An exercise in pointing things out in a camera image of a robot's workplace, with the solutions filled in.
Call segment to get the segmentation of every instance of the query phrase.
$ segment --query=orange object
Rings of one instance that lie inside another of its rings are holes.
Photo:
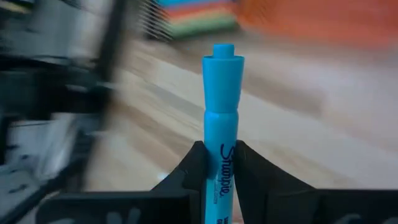
[[[241,26],[296,39],[366,47],[398,44],[398,0],[242,0]]]

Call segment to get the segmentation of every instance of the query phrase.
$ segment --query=blue highlighter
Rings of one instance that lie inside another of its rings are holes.
[[[233,161],[244,57],[233,44],[215,44],[203,58],[205,146],[208,150],[205,224],[232,223]]]

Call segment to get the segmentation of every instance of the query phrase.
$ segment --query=highlighter barrel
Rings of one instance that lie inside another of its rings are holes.
[[[205,146],[209,152],[206,224],[232,222],[232,156],[238,134],[243,65],[244,58],[234,55],[232,44],[216,44],[213,55],[203,58]]]

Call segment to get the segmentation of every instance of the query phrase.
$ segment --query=wooden floor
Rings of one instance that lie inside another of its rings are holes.
[[[398,56],[240,33],[165,45],[127,38],[88,190],[150,189],[203,139],[201,57],[246,58],[239,138],[315,187],[398,188]],[[239,221],[239,208],[234,208]]]

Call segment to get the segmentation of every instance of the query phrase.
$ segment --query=colorful stack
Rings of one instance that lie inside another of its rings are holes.
[[[225,0],[155,0],[162,16],[157,21],[156,33],[169,39],[181,39],[202,33],[231,30],[237,27],[234,3]]]

